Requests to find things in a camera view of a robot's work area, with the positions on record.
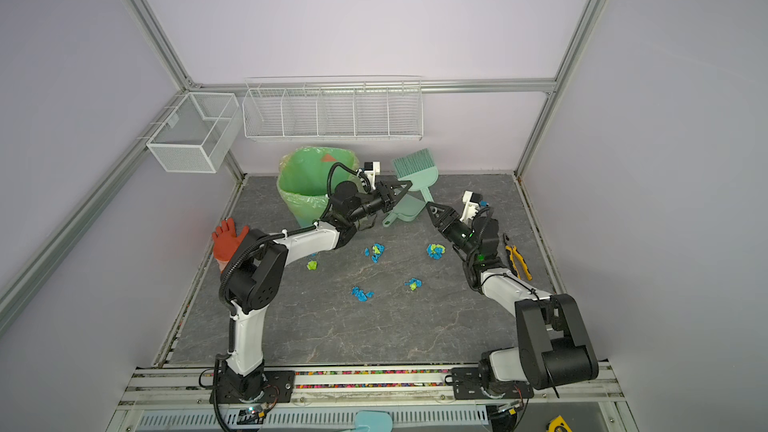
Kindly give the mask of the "mint green dustpan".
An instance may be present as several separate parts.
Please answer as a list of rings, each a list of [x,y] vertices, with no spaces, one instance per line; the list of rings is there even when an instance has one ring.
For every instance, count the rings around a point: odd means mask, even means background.
[[[424,210],[426,202],[410,193],[406,194],[382,221],[389,227],[397,221],[412,222]]]

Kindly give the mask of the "mint green hand brush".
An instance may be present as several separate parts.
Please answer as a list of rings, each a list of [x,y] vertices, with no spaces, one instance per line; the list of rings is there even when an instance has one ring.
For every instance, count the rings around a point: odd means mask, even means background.
[[[420,192],[425,202],[434,201],[429,188],[437,182],[439,171],[428,148],[396,158],[392,166],[400,181],[412,183],[411,191]]]

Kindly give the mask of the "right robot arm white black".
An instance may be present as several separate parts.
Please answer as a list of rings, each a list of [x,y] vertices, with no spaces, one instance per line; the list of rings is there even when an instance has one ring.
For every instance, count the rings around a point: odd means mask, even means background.
[[[437,231],[462,261],[471,290],[496,302],[515,321],[516,345],[483,353],[478,363],[482,389],[499,396],[521,383],[534,390],[590,381],[599,360],[575,299],[525,284],[499,256],[499,225],[484,207],[463,219],[435,202],[427,212]]]

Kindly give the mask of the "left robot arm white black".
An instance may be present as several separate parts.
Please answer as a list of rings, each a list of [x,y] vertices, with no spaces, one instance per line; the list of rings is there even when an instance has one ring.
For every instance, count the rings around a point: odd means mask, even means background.
[[[357,223],[391,211],[411,188],[408,180],[380,179],[363,193],[356,183],[343,181],[328,196],[326,208],[313,225],[267,234],[238,229],[232,218],[212,233],[214,259],[219,263],[219,300],[230,315],[228,356],[217,368],[223,378],[247,398],[262,388],[263,330],[266,311],[275,299],[287,265],[313,254],[346,245]]]

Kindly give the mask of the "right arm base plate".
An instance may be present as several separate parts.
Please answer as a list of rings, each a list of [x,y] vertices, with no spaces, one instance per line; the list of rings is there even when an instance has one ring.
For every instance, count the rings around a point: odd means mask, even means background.
[[[526,381],[496,380],[489,370],[478,365],[454,367],[445,376],[457,400],[530,399],[534,391]]]

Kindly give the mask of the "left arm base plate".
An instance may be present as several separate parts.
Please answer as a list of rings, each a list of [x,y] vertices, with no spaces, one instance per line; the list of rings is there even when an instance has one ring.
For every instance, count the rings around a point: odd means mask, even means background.
[[[209,403],[219,404],[287,403],[294,390],[295,372],[292,370],[255,370],[247,376],[227,369],[213,386]]]

